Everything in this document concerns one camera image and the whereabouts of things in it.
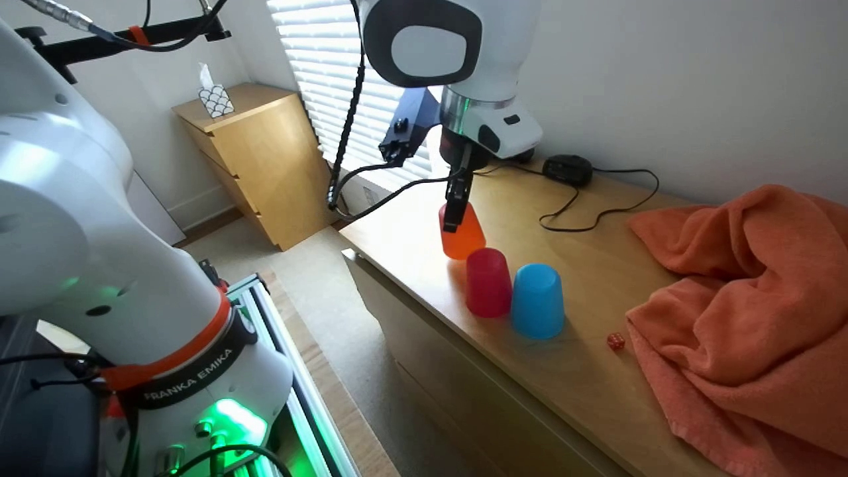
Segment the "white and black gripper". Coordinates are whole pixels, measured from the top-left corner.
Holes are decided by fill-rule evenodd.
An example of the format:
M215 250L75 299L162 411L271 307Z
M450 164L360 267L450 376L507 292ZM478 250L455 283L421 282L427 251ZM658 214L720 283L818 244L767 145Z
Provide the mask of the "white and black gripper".
M455 87L443 89L439 124L439 157L450 166L462 162L463 150L472 150L474 166L482 166L494 160L527 157L543 138L540 124L519 99L479 100L462 95ZM468 191L472 172L466 166L455 166L446 186L443 230L458 230Z

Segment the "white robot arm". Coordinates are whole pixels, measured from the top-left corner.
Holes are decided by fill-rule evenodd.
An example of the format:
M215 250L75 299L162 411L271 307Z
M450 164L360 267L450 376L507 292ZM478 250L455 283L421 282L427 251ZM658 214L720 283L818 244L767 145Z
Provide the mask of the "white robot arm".
M443 132L516 157L539 0L353 0L360 55L393 84L446 89ZM117 477L290 477L267 450L292 361L190 254L127 202L131 149L27 39L3 34L0 307L51 321L127 414Z

